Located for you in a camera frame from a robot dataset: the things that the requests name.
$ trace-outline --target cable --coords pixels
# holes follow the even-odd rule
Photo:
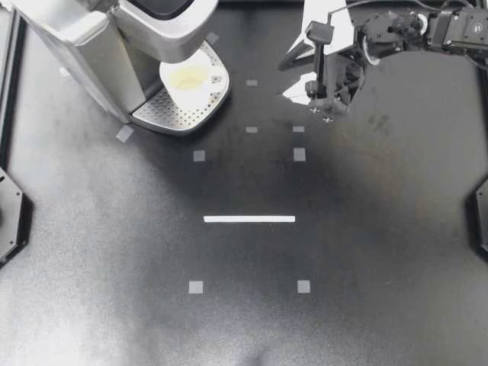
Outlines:
[[[440,11],[441,10],[439,8],[433,8],[432,6],[428,6],[427,4],[424,4],[423,2],[421,2],[420,0],[407,0],[407,1],[408,2],[415,2],[417,5],[423,7],[424,9],[430,10],[430,11]],[[359,2],[353,2],[352,4],[349,4],[349,5],[343,6],[342,8],[331,11],[329,13],[329,16],[331,16],[331,14],[337,13],[338,11],[342,11],[342,10],[350,9],[350,8],[355,8],[356,6],[361,6],[361,5],[365,5],[365,4],[372,4],[375,2],[391,2],[391,0],[362,0]]]
[[[472,58],[468,54],[465,54],[464,57],[466,57],[470,61],[470,63],[472,63],[473,65],[475,65],[477,68],[482,69],[482,70],[485,70],[485,71],[488,71],[488,65],[484,65],[482,63],[477,62],[474,58]]]
[[[471,3],[469,3],[467,0],[445,0],[444,4],[442,4],[441,6],[441,10],[445,9],[452,2],[458,2],[464,6],[467,6],[468,8],[474,8],[474,6]]]

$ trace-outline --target coffee machine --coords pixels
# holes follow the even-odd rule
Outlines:
[[[124,124],[185,135],[226,100],[230,77],[206,41],[218,0],[13,0],[14,8],[86,91]],[[224,68],[223,91],[198,109],[176,105],[159,66],[203,50]]]

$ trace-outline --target espresso cup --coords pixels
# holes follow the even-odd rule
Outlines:
[[[226,70],[212,66],[210,57],[202,50],[182,63],[161,63],[159,75],[169,96],[181,109],[203,109],[211,94],[221,93],[226,87]]]

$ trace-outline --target metal grate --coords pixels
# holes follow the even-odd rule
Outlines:
[[[223,67],[219,56],[207,42],[202,44],[201,50],[210,57],[213,66]],[[206,122],[208,117],[222,104],[230,88],[228,73],[226,73],[226,78],[225,91],[211,94],[207,106],[195,110],[179,108],[173,102],[166,89],[163,88],[133,113],[134,122],[163,133],[190,133]]]

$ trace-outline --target black table surface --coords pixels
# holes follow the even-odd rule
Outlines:
[[[488,364],[467,206],[488,172],[477,70],[391,57],[325,124],[279,97],[310,71],[276,69],[300,20],[296,5],[218,9],[231,99],[193,136],[134,127],[127,143],[28,33],[8,170],[34,219],[0,270],[0,364]],[[297,222],[202,218],[234,214]]]

